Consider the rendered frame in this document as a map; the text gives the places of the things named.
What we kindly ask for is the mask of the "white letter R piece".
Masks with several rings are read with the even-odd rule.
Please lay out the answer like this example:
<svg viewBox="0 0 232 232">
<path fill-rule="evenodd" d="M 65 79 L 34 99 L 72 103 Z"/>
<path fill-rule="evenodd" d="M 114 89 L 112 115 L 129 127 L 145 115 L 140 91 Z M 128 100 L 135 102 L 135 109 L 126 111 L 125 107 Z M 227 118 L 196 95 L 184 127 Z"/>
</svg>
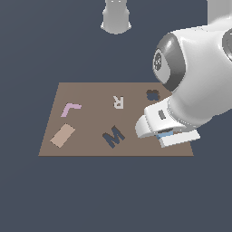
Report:
<svg viewBox="0 0 232 232">
<path fill-rule="evenodd" d="M 113 97 L 114 103 L 113 106 L 116 110 L 122 110 L 123 109 L 123 97 L 121 96 L 118 98 L 117 96 Z"/>
</svg>

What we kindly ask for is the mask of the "white gripper block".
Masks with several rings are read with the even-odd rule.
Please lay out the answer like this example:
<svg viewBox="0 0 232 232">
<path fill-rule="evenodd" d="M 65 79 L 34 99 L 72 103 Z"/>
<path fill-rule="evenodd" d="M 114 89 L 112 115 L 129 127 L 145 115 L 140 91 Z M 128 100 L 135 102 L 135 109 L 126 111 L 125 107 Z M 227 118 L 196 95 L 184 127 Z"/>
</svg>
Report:
<svg viewBox="0 0 232 232">
<path fill-rule="evenodd" d="M 181 132 L 181 133 L 174 133 L 173 135 L 162 137 L 159 139 L 160 146 L 162 148 L 188 142 L 188 141 L 193 141 L 193 140 L 198 140 L 200 138 L 200 135 L 198 134 L 197 130 L 192 130 L 189 132 Z"/>
</svg>

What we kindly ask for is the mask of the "pink L-shaped piece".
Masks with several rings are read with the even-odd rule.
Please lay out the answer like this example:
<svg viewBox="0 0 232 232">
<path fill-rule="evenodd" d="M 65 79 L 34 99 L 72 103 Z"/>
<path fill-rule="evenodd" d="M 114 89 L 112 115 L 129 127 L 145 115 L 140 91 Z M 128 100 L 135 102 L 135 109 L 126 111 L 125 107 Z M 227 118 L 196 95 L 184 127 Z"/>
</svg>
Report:
<svg viewBox="0 0 232 232">
<path fill-rule="evenodd" d="M 61 117 L 66 118 L 70 109 L 80 110 L 82 106 L 80 104 L 66 103 Z"/>
</svg>

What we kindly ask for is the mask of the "dark blue letter M piece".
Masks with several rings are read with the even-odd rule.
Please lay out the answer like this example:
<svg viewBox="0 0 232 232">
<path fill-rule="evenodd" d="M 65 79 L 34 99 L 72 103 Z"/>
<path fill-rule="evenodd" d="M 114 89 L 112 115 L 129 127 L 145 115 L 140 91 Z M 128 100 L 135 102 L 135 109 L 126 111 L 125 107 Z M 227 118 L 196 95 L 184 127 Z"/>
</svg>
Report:
<svg viewBox="0 0 232 232">
<path fill-rule="evenodd" d="M 124 140 L 125 136 L 116 128 L 116 126 L 113 126 L 111 128 L 112 135 L 109 133 L 103 133 L 102 137 L 106 140 L 108 145 L 113 149 L 116 144 L 120 143 L 120 140 Z"/>
</svg>

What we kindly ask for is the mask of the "light blue small piece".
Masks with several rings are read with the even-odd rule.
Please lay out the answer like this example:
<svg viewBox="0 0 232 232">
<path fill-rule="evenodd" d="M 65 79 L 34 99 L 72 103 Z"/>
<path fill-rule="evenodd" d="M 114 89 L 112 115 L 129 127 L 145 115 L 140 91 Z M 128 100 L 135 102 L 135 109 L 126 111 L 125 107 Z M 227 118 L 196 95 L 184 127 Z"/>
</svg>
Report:
<svg viewBox="0 0 232 232">
<path fill-rule="evenodd" d="M 157 134 L 156 137 L 159 140 L 162 137 L 166 137 L 166 136 L 170 136 L 170 135 L 173 135 L 173 131 L 163 132 L 163 133 Z"/>
</svg>

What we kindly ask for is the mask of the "tan rectangular piece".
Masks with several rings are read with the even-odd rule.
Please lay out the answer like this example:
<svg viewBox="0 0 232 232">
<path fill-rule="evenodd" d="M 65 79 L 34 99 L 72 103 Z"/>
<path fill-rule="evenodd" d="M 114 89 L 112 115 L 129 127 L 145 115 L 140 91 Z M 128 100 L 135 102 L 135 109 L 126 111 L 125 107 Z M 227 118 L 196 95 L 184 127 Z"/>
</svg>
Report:
<svg viewBox="0 0 232 232">
<path fill-rule="evenodd" d="M 75 132 L 75 128 L 65 123 L 59 131 L 52 137 L 51 143 L 58 148 L 61 148 L 63 144 L 71 137 Z"/>
</svg>

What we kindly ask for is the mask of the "brown flat slot board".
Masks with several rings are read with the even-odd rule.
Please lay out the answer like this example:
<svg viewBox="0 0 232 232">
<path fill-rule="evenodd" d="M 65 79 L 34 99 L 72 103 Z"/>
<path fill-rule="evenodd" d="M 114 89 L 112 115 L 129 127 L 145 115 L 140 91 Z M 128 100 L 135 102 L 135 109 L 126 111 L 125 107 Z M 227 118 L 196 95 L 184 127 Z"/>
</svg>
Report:
<svg viewBox="0 0 232 232">
<path fill-rule="evenodd" d="M 188 142 L 162 148 L 154 136 L 145 139 L 137 137 L 135 124 L 144 108 L 152 104 L 148 95 L 153 92 L 160 101 L 170 96 L 170 92 L 158 82 L 61 82 L 39 155 L 191 157 L 193 152 Z M 123 97 L 122 110 L 114 108 L 114 96 Z M 82 108 L 70 109 L 66 118 L 63 118 L 61 115 L 66 103 L 80 104 Z M 51 139 L 65 123 L 74 127 L 75 132 L 58 148 L 51 143 Z M 102 134 L 112 135 L 113 126 L 125 139 L 112 149 Z"/>
</svg>

